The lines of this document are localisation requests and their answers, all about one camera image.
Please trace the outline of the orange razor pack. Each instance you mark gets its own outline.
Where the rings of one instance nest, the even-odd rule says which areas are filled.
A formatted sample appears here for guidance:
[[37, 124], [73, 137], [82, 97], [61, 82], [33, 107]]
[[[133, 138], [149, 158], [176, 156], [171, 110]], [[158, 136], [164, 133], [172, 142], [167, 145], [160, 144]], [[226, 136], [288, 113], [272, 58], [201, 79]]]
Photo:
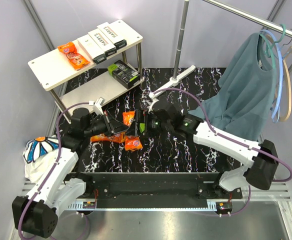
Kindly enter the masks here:
[[78, 53], [78, 50], [73, 42], [68, 42], [66, 44], [60, 45], [57, 47], [60, 53], [64, 54], [71, 66], [79, 71], [83, 67], [90, 64], [90, 61], [87, 60], [84, 56]]
[[90, 138], [91, 142], [114, 142], [114, 143], [123, 143], [125, 141], [124, 133], [118, 133], [112, 136], [106, 136], [105, 134], [94, 135]]
[[137, 136], [135, 127], [135, 111], [127, 111], [122, 113], [123, 123], [128, 126], [125, 136], [125, 150], [137, 151], [143, 148], [140, 138]]

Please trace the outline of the green black razor box shelved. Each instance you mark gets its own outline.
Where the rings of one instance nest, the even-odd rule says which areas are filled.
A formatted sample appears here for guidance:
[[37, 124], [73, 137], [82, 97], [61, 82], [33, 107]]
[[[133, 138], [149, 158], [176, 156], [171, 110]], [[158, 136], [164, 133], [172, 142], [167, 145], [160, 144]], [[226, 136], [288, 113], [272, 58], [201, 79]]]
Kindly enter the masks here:
[[126, 89], [132, 88], [140, 79], [138, 71], [118, 60], [107, 67], [108, 73]]

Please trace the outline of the white Harry's box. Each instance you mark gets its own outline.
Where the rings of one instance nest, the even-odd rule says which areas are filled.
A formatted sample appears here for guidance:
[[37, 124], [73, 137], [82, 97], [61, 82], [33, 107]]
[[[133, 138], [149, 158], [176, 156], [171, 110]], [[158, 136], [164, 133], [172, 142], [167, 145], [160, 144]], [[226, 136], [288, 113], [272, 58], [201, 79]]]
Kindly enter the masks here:
[[98, 28], [89, 31], [88, 35], [101, 48], [101, 50], [105, 53], [106, 57], [109, 57], [117, 53], [115, 45]]
[[119, 50], [127, 45], [127, 40], [121, 34], [121, 29], [118, 23], [104, 22], [97, 26], [99, 30], [115, 45], [116, 49]]

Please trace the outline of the white H razor box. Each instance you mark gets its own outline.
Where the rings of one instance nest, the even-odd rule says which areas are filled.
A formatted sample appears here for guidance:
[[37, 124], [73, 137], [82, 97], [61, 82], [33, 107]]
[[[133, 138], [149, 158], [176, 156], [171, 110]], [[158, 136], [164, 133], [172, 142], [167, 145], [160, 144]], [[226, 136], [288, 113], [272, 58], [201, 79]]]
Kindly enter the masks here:
[[95, 64], [98, 65], [107, 60], [105, 52], [98, 46], [89, 34], [79, 37], [77, 42]]

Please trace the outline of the green black razor box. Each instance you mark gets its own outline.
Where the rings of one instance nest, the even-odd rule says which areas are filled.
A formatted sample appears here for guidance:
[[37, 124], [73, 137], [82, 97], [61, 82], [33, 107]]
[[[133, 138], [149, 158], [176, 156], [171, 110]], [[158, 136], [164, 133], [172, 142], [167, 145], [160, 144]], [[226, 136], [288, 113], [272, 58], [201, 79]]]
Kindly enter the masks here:
[[139, 131], [142, 135], [146, 134], [147, 126], [145, 122], [140, 122], [139, 123]]

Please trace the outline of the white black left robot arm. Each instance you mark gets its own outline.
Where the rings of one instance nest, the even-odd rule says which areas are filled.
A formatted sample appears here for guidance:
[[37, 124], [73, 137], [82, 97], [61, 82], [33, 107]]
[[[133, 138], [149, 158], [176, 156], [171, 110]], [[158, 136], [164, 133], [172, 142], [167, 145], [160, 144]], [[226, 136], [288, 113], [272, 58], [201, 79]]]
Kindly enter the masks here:
[[20, 239], [24, 233], [49, 238], [59, 216], [78, 197], [96, 194], [93, 178], [84, 173], [71, 173], [90, 138], [100, 134], [107, 137], [125, 132], [128, 126], [116, 120], [108, 111], [93, 118], [85, 107], [73, 111], [68, 132], [58, 136], [57, 155], [38, 183], [25, 195], [12, 202], [15, 228]]

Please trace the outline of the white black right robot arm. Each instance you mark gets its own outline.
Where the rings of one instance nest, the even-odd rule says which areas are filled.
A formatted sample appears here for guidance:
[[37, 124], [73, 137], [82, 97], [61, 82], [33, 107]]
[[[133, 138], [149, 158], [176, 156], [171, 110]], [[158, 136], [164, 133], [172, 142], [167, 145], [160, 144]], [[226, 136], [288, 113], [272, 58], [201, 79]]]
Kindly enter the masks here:
[[209, 124], [189, 113], [183, 114], [170, 103], [156, 102], [150, 111], [137, 109], [126, 135], [153, 138], [164, 132], [175, 137], [207, 146], [241, 163], [241, 167], [220, 173], [213, 185], [214, 195], [225, 198], [231, 191], [251, 185], [269, 190], [278, 168], [278, 154], [273, 142], [246, 140], [209, 127]]

